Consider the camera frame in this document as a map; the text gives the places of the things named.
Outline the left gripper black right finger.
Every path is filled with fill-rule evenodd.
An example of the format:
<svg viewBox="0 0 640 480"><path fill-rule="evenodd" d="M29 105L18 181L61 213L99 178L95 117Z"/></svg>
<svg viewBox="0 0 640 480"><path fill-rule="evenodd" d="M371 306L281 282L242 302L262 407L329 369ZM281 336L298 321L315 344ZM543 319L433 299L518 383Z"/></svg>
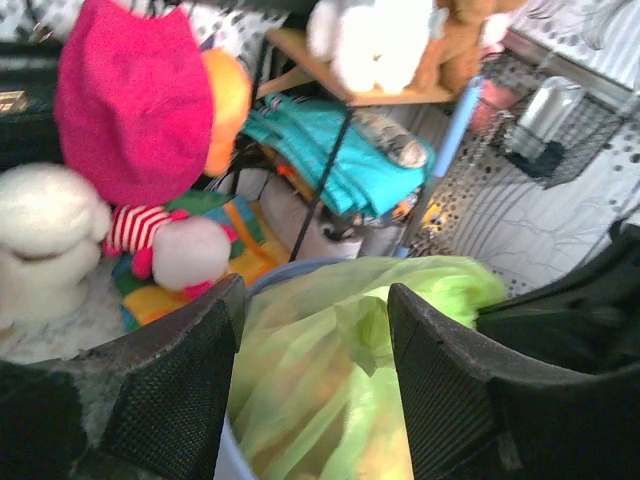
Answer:
<svg viewBox="0 0 640 480"><path fill-rule="evenodd" d="M407 286L388 299L418 479L635 479L639 368L589 375L516 352Z"/></svg>

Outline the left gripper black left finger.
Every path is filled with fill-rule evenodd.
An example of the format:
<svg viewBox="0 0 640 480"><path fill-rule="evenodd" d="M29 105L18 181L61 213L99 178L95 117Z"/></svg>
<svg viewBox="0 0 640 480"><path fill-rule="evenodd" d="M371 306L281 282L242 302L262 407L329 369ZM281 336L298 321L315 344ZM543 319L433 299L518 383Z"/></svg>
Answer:
<svg viewBox="0 0 640 480"><path fill-rule="evenodd" d="M69 360L1 365L5 479L210 479L247 289L232 274Z"/></svg>

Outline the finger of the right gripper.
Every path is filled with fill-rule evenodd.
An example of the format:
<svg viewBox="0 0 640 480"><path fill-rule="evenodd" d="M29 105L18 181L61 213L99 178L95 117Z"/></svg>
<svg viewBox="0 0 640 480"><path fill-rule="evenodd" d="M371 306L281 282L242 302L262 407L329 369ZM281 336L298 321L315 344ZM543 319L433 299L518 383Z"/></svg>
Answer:
<svg viewBox="0 0 640 480"><path fill-rule="evenodd" d="M582 373L639 363L639 227L616 222L611 243L561 279L481 310L476 329L543 362Z"/></svg>

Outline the blue trash bin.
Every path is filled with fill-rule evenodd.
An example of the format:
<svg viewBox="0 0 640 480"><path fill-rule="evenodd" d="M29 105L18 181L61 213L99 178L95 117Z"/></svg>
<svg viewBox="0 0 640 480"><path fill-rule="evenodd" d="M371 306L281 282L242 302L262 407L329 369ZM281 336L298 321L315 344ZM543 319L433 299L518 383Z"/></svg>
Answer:
<svg viewBox="0 0 640 480"><path fill-rule="evenodd" d="M248 298L253 299L270 286L310 274L321 267L338 262L337 258L314 258L296 260L280 266L254 282L249 288ZM299 369L296 386L291 390L287 399L280 403L284 407L292 407L293 415L299 418L311 411L312 392L319 388L321 372L328 367L331 357L334 355L335 349L329 344L330 337L334 335L335 325L329 321L319 321L307 331L303 331L300 327L296 331L300 334L297 340L278 340L276 346L285 348L285 359L291 359L294 354L301 354L309 364L307 367ZM268 374L272 374L274 369L268 367L265 361L258 358L257 350L261 347L262 344L258 336L251 333L248 338L242 341L236 359L239 361L247 360L250 363L245 368L247 372L263 368ZM231 422L228 419L224 420L220 436L214 477L216 479L253 479L255 477L238 446Z"/></svg>

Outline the green plastic trash bag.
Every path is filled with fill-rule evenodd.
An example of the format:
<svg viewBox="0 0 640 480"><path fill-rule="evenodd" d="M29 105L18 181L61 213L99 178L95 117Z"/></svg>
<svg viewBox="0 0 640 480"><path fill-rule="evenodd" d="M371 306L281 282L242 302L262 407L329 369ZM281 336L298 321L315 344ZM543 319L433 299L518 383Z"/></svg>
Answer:
<svg viewBox="0 0 640 480"><path fill-rule="evenodd" d="M446 316L472 326L481 308L505 299L501 279L458 256L339 261L249 299L243 339L254 333L258 358L274 369L247 372L235 360L228 418L258 479L410 479L409 445L387 302L400 283ZM285 359L278 340L295 341L319 321L335 325L335 349L312 392L311 411L284 407L297 384L301 354Z"/></svg>

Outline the blue lint roller mop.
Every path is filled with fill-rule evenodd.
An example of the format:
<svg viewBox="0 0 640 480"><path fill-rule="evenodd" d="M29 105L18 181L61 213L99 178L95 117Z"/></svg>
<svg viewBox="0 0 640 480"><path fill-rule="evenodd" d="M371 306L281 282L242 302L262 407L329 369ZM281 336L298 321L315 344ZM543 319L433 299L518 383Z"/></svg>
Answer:
<svg viewBox="0 0 640 480"><path fill-rule="evenodd" d="M481 96L484 82L485 79L481 75L472 78L460 95L437 153L432 170L435 178L442 178L447 173L469 126Z"/></svg>

